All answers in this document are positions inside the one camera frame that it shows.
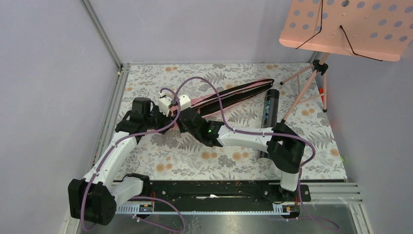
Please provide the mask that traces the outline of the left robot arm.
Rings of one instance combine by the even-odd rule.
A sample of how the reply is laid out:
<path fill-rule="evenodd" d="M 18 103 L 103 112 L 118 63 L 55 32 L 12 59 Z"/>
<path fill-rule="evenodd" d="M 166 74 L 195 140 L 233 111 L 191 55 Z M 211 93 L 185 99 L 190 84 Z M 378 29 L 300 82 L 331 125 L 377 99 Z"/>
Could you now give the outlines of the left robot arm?
<path fill-rule="evenodd" d="M 148 176 L 133 176 L 113 186 L 114 178 L 126 156 L 146 134 L 167 131 L 172 119 L 173 99 L 162 96 L 155 104 L 137 97 L 116 125 L 112 140 L 98 162 L 82 179 L 68 185 L 69 210 L 72 218 L 82 222 L 108 225 L 116 209 L 133 196 L 146 200 L 151 194 Z"/>

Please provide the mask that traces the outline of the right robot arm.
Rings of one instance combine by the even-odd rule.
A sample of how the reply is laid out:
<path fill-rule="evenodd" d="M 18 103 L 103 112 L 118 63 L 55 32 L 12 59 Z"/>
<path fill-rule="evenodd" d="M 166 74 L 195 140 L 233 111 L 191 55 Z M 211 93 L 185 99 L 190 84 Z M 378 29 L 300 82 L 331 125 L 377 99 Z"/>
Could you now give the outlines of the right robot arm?
<path fill-rule="evenodd" d="M 264 152 L 281 171 L 281 198 L 293 200 L 298 194 L 299 167 L 305 141 L 285 123 L 269 128 L 230 128 L 222 121 L 207 121 L 187 108 L 180 112 L 177 124 L 182 133 L 189 133 L 207 147 L 237 146 Z"/>

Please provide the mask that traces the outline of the pink sport racket bag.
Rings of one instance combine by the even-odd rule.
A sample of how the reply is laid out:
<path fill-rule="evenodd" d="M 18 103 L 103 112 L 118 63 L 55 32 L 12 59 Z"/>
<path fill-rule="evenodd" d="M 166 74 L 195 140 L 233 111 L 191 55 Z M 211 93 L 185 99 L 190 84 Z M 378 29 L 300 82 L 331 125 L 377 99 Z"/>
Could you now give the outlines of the pink sport racket bag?
<path fill-rule="evenodd" d="M 266 78 L 220 91 L 219 95 L 222 100 L 222 106 L 226 109 L 236 105 L 241 101 L 247 100 L 253 96 L 263 93 L 264 91 L 267 91 L 273 86 L 273 84 L 274 79 Z M 220 112 L 219 101 L 215 93 L 192 99 L 191 108 L 197 110 L 197 112 L 203 117 Z"/>

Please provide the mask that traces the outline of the black shuttlecock tube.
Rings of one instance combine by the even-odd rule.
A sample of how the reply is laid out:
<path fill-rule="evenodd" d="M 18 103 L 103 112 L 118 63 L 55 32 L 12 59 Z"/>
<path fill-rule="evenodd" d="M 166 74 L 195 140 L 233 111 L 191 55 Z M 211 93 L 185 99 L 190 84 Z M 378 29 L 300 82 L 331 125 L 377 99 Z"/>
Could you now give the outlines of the black shuttlecock tube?
<path fill-rule="evenodd" d="M 263 106 L 262 128 L 275 127 L 278 120 L 279 95 L 280 93 L 276 89 L 269 89 L 266 92 Z M 264 165 L 271 165 L 273 163 L 269 154 L 263 151 L 258 152 L 257 161 Z"/>

